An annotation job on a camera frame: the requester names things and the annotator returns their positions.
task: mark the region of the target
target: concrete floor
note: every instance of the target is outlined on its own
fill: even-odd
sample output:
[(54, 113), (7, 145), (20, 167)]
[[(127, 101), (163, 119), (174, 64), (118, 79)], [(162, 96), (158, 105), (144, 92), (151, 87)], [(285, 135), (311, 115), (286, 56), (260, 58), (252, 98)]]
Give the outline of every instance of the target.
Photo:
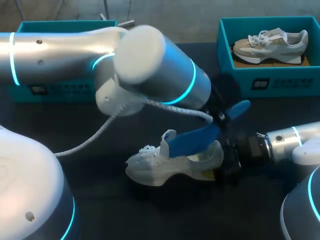
[[(111, 19), (134, 19), (160, 29), (177, 43), (214, 42), (222, 17), (312, 15), (319, 0), (107, 0)], [(103, 0), (20, 0), (29, 21), (98, 20)], [(13, 0), (0, 0), (0, 32), (21, 22)]]

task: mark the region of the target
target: shoe sole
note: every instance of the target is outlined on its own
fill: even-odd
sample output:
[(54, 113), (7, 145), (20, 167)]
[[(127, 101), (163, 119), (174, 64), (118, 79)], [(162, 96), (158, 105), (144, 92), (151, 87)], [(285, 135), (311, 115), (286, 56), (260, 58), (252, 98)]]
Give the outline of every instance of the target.
[(235, 52), (233, 52), (233, 54), (236, 57), (250, 64), (260, 64), (262, 61), (267, 59), (275, 59), (282, 63), (294, 64), (294, 65), (300, 65), (303, 62), (302, 55), (298, 55), (298, 56), (276, 55), (276, 56), (265, 56), (265, 57), (247, 57), (247, 56), (242, 56), (240, 54), (237, 54)]
[(203, 176), (201, 174), (201, 172), (176, 172), (176, 173), (170, 173), (170, 174), (162, 174), (161, 176), (156, 177), (153, 180), (149, 180), (149, 179), (138, 179), (133, 177), (130, 172), (127, 171), (127, 168), (125, 169), (125, 173), (126, 175), (134, 182), (141, 184), (141, 185), (145, 185), (145, 186), (150, 186), (150, 187), (160, 187), (162, 185), (164, 185), (166, 183), (166, 181), (168, 179), (170, 179), (171, 177), (175, 176), (175, 175), (186, 175), (192, 179), (195, 180), (200, 180), (200, 181), (215, 181), (214, 178), (207, 178), (205, 176)]

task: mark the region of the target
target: white sneaker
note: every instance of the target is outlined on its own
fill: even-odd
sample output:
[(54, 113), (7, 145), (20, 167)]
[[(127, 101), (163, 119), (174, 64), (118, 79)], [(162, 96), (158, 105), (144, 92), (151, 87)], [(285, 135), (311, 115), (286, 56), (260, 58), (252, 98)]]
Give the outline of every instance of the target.
[(261, 31), (236, 41), (232, 47), (234, 55), (251, 63), (259, 64), (265, 59), (275, 59), (288, 64), (301, 64), (302, 55), (308, 46), (308, 32), (288, 33), (280, 28)]
[(175, 130), (168, 130), (161, 137), (160, 146), (145, 146), (139, 153), (130, 157), (126, 163), (126, 174), (133, 181), (147, 186), (161, 186), (176, 174), (185, 174), (191, 178), (204, 180), (199, 173), (221, 166), (224, 151), (215, 140), (205, 151), (192, 156), (169, 157), (168, 141), (177, 135)]

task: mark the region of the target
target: beige sneaker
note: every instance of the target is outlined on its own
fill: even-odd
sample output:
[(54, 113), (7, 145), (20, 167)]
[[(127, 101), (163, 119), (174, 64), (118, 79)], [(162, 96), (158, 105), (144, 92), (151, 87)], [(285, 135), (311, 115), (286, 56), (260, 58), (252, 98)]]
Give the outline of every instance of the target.
[(258, 36), (236, 41), (233, 53), (240, 59), (259, 64), (265, 59), (276, 59), (287, 64), (301, 64), (308, 46), (308, 32), (288, 33), (280, 28), (261, 31)]

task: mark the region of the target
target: teal box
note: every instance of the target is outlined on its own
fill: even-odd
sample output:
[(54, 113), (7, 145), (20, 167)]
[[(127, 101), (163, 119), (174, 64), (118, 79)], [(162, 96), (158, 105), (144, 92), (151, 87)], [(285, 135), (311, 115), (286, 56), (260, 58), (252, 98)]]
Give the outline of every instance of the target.
[[(24, 21), (17, 33), (80, 33), (115, 26), (115, 20)], [(91, 78), (8, 86), (7, 91), (16, 103), (94, 103), (96, 93)]]
[[(230, 46), (262, 30), (281, 28), (287, 33), (308, 32), (305, 53), (310, 66), (235, 68)], [(245, 98), (320, 96), (320, 26), (313, 16), (221, 18), (217, 56), (222, 73), (231, 74)], [(263, 82), (261, 88), (255, 88)]]

